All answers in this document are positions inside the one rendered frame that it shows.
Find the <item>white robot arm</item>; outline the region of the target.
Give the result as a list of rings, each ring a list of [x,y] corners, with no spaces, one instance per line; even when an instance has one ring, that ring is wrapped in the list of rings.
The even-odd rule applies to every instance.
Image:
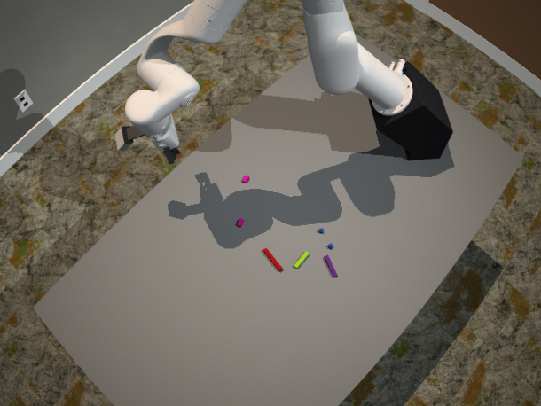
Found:
[[[245,2],[194,0],[183,20],[151,38],[138,61],[137,74],[152,91],[138,90],[128,98],[125,114],[134,126],[115,133],[118,151],[127,150],[133,139],[144,135],[161,142],[171,124],[170,114],[190,104],[200,90],[198,82],[166,53],[172,40],[218,43]],[[409,105],[412,83],[402,71],[405,61],[399,59],[395,69],[396,63],[391,62],[388,68],[367,51],[356,39],[343,0],[302,0],[302,8],[310,58],[322,90],[343,95],[355,88],[386,116],[401,113]]]

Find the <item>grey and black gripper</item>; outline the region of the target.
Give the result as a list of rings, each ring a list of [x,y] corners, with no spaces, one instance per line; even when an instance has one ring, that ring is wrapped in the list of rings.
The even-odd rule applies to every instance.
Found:
[[[172,113],[170,115],[171,115],[172,125],[170,124],[168,131],[164,134],[164,136],[161,136],[162,141],[159,143],[156,143],[156,140],[150,137],[155,147],[159,151],[166,153],[165,155],[167,156],[169,165],[175,163],[174,160],[176,159],[177,154],[180,153],[180,151],[177,149],[177,147],[179,146],[179,141],[178,141],[176,127],[175,127],[175,123],[172,117]],[[169,148],[172,148],[172,149],[170,150]]]

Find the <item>lime green rod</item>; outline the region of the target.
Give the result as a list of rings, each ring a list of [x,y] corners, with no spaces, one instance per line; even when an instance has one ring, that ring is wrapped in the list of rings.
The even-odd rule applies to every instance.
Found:
[[[303,256],[298,260],[298,262],[294,265],[294,267],[297,269],[302,264],[302,262],[307,258],[308,255],[309,253],[305,252]]]

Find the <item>red rod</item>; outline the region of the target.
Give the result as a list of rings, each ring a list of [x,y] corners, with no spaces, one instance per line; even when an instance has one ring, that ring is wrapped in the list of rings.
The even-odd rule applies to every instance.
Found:
[[[283,270],[283,268],[279,265],[279,263],[276,261],[276,259],[272,256],[272,254],[269,252],[267,248],[265,248],[263,251],[268,256],[270,261],[274,264],[274,266],[278,269],[279,272]]]

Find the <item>purple rod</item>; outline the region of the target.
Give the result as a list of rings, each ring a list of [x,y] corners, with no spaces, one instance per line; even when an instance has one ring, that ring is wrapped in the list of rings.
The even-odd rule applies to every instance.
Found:
[[[337,275],[337,273],[336,273],[336,271],[335,271],[335,269],[334,269],[334,267],[333,267],[333,265],[332,265],[332,262],[331,262],[331,260],[330,260],[330,258],[329,258],[328,255],[325,256],[325,261],[326,261],[326,263],[327,263],[327,265],[328,265],[328,268],[329,268],[329,270],[331,271],[333,277],[337,277],[338,275]]]

